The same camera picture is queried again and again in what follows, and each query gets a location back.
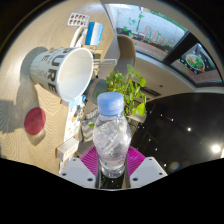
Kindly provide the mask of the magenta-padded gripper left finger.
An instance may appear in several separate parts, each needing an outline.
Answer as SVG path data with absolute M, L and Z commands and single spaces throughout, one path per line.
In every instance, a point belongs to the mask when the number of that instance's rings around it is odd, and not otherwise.
M 84 188 L 96 188 L 99 182 L 99 165 L 96 148 L 92 147 L 81 157 L 72 158 L 59 176 Z

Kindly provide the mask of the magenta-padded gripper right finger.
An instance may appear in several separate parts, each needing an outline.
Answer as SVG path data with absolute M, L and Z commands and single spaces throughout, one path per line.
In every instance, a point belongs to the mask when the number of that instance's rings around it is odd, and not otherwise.
M 129 147 L 125 173 L 127 188 L 140 188 L 166 176 L 154 157 L 145 157 L 137 149 Z

